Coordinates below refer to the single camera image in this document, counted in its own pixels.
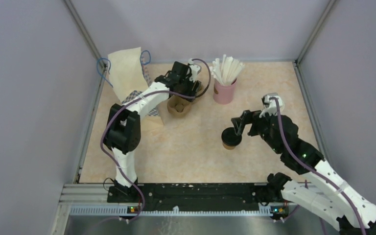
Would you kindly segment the blue checkered paper bag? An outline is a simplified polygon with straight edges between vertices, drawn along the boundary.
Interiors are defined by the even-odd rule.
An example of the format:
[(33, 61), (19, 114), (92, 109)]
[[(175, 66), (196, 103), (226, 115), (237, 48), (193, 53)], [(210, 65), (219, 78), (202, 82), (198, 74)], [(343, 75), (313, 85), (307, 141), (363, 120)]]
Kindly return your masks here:
[(115, 51), (99, 59), (104, 64), (101, 91), (93, 130), (103, 131), (109, 110), (114, 104), (125, 104), (144, 92), (153, 80), (145, 67), (145, 51), (140, 47)]

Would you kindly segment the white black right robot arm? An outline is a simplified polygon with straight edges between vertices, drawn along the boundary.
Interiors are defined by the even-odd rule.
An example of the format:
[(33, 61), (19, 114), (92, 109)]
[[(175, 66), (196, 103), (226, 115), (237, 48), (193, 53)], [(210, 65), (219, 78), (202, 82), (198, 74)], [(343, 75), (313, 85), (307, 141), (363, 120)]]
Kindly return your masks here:
[(268, 179), (268, 197), (274, 202), (291, 201), (320, 217), (341, 235), (376, 235), (376, 205), (361, 196), (329, 164), (323, 154), (298, 135), (298, 126), (286, 115), (244, 111), (231, 119), (234, 146), (241, 142), (244, 127), (248, 136), (260, 136), (280, 155), (286, 167), (309, 180), (323, 195), (299, 186), (277, 173)]

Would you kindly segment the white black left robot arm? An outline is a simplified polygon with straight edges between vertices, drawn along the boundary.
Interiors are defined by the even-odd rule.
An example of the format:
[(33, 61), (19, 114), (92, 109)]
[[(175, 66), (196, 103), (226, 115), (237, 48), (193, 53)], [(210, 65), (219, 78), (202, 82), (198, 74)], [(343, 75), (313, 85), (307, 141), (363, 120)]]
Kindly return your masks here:
[(142, 119), (173, 96), (193, 102), (201, 87), (197, 79), (201, 69), (192, 59), (187, 64), (174, 62), (171, 70), (155, 78), (141, 94), (123, 105), (111, 107), (100, 147), (116, 165), (114, 187), (125, 202), (134, 201), (138, 194), (134, 187), (138, 179), (134, 161), (141, 141)]

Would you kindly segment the single brown paper cup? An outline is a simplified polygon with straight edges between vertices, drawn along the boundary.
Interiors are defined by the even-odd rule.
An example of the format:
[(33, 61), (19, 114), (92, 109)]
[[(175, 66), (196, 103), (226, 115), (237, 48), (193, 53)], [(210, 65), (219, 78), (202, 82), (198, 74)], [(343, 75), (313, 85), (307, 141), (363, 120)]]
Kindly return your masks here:
[(227, 150), (233, 150), (237, 147), (237, 145), (231, 145), (231, 144), (226, 144), (225, 142), (223, 143), (223, 147)]

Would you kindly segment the black plastic cup lid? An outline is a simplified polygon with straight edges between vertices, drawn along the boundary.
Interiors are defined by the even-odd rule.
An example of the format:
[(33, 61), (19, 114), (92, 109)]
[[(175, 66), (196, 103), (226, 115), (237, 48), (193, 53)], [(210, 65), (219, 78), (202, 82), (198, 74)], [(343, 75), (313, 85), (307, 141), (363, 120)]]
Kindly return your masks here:
[(242, 141), (242, 135), (237, 135), (233, 127), (226, 128), (221, 134), (222, 142), (231, 145), (239, 145)]

